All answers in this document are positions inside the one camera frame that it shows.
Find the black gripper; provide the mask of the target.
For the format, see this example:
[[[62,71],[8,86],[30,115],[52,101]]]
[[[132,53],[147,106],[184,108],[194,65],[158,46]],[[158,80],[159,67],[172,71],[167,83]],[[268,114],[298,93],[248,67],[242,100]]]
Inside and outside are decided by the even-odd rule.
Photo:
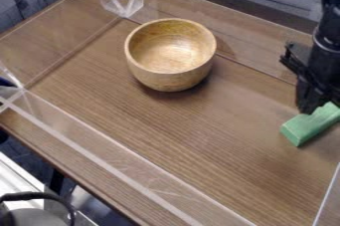
[[[312,114],[332,102],[340,107],[340,34],[318,27],[312,46],[290,42],[280,63],[296,75],[296,106]]]

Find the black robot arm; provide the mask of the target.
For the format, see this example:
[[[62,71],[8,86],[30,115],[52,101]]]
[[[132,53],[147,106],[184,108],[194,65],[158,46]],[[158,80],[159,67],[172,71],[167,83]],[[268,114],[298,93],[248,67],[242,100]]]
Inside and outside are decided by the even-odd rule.
[[[295,73],[296,106],[312,114],[327,103],[340,105],[340,0],[319,0],[322,15],[312,45],[286,44],[280,63]]]

